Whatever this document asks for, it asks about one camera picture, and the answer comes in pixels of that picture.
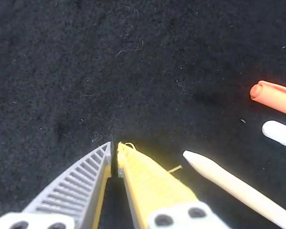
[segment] gray ribbed plastic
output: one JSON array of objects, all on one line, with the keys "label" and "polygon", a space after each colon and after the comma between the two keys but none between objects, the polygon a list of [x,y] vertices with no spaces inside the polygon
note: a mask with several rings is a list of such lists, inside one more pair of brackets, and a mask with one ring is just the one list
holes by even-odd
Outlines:
[{"label": "gray ribbed plastic", "polygon": [[111,165],[111,143],[96,148],[53,180],[22,212],[71,216],[75,229],[90,229],[106,166]]}]

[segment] orange marker cap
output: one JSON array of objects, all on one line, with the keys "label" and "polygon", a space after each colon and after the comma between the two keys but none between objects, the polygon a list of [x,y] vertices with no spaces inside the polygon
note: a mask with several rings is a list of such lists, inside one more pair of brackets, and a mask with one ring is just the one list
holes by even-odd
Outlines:
[{"label": "orange marker cap", "polygon": [[286,114],[286,87],[259,81],[250,90],[251,99]]}]

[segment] black felt background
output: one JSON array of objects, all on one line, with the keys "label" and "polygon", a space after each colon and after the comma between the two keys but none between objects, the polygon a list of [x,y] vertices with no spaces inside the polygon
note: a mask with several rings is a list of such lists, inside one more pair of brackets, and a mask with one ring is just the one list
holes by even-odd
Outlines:
[{"label": "black felt background", "polygon": [[[261,133],[286,115],[250,100],[258,80],[286,86],[286,1],[0,0],[0,215],[123,140],[181,164],[232,228],[277,228],[182,158],[206,155],[286,209],[286,147]],[[100,228],[133,228],[117,178]]]}]

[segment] white marker cap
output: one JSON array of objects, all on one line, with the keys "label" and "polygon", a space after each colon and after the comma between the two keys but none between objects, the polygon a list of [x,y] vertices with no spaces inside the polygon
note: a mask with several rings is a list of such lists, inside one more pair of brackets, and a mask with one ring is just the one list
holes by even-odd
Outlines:
[{"label": "white marker cap", "polygon": [[286,125],[277,121],[268,121],[264,123],[262,132],[266,137],[286,146]]}]

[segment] white pen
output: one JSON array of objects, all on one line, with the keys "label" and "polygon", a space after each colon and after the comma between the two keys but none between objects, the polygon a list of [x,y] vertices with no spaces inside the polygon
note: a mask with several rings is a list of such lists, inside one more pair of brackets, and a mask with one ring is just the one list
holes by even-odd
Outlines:
[{"label": "white pen", "polygon": [[286,125],[273,120],[267,121],[262,127],[262,132],[266,137],[286,146]]},{"label": "white pen", "polygon": [[183,156],[202,176],[279,227],[286,229],[286,210],[278,204],[224,170],[211,159],[187,150],[184,151]]}]

